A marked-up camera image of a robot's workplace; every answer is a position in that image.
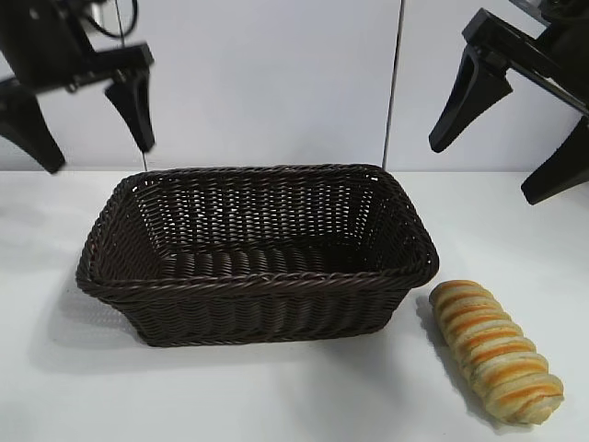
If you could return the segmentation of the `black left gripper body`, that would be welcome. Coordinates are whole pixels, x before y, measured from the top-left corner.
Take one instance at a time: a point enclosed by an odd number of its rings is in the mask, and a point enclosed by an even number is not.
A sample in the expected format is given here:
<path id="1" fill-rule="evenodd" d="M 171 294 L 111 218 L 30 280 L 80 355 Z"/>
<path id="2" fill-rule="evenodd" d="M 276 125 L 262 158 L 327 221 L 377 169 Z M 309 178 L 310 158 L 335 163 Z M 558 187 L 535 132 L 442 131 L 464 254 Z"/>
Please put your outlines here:
<path id="1" fill-rule="evenodd" d="M 21 85 L 39 94 L 59 88 L 76 89 L 137 70 L 150 70 L 153 55 L 146 43 L 97 51 L 85 25 L 112 39 L 130 35 L 138 19 L 132 2 L 130 26 L 114 34 L 91 15 L 102 1 L 3 1 L 1 53 L 12 70 L 2 85 Z"/>

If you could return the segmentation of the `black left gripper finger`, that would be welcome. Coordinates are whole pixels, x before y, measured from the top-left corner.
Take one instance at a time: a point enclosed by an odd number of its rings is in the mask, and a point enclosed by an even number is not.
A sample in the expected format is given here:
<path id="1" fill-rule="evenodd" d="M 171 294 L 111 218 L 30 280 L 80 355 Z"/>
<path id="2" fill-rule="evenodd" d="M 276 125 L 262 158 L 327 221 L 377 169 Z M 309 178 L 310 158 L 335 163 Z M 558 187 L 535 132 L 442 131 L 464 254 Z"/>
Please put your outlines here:
<path id="1" fill-rule="evenodd" d="M 47 127 L 37 97 L 21 85 L 1 86 L 1 136 L 50 174 L 64 166 L 64 155 Z"/>
<path id="2" fill-rule="evenodd" d="M 149 109 L 149 80 L 148 70 L 132 71 L 115 79 L 105 89 L 105 96 L 127 124 L 141 152 L 150 152 L 155 145 Z"/>

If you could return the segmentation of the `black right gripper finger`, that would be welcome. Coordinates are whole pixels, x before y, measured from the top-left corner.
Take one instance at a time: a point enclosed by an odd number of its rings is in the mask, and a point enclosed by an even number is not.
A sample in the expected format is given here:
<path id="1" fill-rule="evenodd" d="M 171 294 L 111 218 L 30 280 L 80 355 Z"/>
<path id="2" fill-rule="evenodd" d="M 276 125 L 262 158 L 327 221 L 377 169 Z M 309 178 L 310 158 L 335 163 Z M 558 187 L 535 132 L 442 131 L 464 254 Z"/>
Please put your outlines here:
<path id="1" fill-rule="evenodd" d="M 588 117 L 583 116 L 560 147 L 521 185 L 529 204 L 538 204 L 588 181 Z"/>
<path id="2" fill-rule="evenodd" d="M 482 113 L 513 92 L 506 79 L 510 63 L 496 52 L 467 45 L 450 96 L 429 134 L 433 152 L 446 150 Z"/>

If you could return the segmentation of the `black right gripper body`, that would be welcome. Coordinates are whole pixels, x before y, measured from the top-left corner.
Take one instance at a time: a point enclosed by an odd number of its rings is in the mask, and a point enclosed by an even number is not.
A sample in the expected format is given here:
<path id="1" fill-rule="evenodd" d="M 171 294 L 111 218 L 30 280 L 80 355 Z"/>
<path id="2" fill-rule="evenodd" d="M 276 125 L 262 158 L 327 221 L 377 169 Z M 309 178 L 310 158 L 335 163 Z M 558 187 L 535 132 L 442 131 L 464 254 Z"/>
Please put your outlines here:
<path id="1" fill-rule="evenodd" d="M 538 37 L 480 9 L 462 31 L 467 45 L 498 53 L 513 69 L 578 111 L 588 109 L 588 3 L 515 1 L 545 26 Z"/>

